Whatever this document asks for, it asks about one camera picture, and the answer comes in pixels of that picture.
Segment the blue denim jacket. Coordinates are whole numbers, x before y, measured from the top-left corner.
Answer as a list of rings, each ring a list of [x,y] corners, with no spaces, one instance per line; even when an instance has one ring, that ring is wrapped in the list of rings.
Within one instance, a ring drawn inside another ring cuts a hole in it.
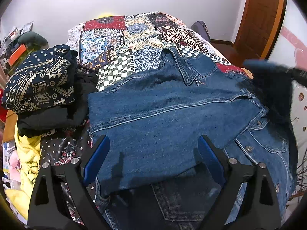
[[[201,135],[243,165],[265,163],[285,213],[297,144],[292,124],[269,119],[252,79],[165,48],[158,69],[88,96],[92,139],[110,139],[95,198],[112,229],[198,228],[221,191],[199,153]]]

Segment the yellow garment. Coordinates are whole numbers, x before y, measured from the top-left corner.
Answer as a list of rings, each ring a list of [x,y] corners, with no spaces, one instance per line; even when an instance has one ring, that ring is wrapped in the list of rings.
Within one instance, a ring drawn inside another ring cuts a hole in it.
[[[41,136],[30,138],[20,136],[16,127],[14,140],[21,164],[20,188],[18,190],[8,188],[5,190],[5,194],[17,211],[27,219],[31,195],[40,169]]]

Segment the black folded garment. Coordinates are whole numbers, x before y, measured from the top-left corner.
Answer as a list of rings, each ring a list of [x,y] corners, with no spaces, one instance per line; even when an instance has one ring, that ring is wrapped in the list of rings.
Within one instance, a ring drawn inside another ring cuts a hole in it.
[[[82,125],[88,116],[88,94],[96,92],[98,76],[94,72],[78,71],[74,79],[74,101],[45,110],[25,112],[18,115],[19,136],[28,138],[43,135],[51,130],[74,128]]]

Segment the grey purple backpack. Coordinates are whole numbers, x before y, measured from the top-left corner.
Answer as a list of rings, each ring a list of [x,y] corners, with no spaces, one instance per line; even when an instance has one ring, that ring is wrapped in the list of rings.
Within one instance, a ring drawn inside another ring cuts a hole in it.
[[[200,21],[195,22],[192,25],[191,29],[194,32],[198,33],[206,41],[211,42],[210,35],[209,35],[209,32],[208,32],[208,28],[203,21],[200,20]]]

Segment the navy patterned folded garment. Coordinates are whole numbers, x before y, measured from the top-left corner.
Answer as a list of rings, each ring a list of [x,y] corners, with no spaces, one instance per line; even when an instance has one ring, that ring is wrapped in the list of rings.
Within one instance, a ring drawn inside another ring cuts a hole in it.
[[[65,44],[28,55],[7,82],[2,106],[21,114],[72,103],[77,56]]]

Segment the orange box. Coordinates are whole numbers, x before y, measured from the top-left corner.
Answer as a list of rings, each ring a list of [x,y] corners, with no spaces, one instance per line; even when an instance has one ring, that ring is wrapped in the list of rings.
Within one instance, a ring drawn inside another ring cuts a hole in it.
[[[26,52],[25,44],[20,45],[10,56],[8,63],[10,66],[13,66],[14,63],[21,57],[22,54]]]

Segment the patchwork patterned quilt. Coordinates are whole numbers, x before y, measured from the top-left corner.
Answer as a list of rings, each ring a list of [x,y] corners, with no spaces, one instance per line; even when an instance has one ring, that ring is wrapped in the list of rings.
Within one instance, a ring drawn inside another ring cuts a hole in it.
[[[203,53],[228,71],[252,77],[183,21],[163,12],[82,22],[68,31],[67,45],[78,52],[78,63],[94,77],[91,92],[101,92],[132,74],[157,69],[165,47],[184,57]]]

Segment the yellow rounded chair back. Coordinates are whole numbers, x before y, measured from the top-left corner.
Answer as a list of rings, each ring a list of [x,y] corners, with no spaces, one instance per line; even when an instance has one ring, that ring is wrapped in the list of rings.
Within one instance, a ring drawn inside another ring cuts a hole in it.
[[[95,18],[100,19],[100,18],[112,17],[112,16],[114,16],[114,14],[108,13],[108,12],[103,12],[103,13],[98,14]]]

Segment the wooden door frame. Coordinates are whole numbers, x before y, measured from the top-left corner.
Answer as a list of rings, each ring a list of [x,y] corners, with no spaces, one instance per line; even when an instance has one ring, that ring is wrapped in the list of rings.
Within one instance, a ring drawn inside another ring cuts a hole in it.
[[[244,59],[267,59],[277,41],[287,0],[246,0],[234,48]]]

